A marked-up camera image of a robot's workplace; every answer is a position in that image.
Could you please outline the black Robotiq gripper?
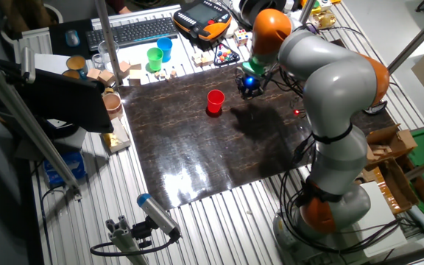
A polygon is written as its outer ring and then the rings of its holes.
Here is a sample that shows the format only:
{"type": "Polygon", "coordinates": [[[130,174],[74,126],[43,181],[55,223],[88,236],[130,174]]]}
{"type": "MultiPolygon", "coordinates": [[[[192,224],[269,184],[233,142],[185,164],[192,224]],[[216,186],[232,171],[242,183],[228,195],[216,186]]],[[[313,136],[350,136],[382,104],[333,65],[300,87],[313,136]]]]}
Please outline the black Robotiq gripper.
{"type": "Polygon", "coordinates": [[[261,79],[248,74],[241,67],[235,69],[235,82],[242,99],[248,99],[248,91],[252,91],[252,98],[264,93],[261,79]]]}

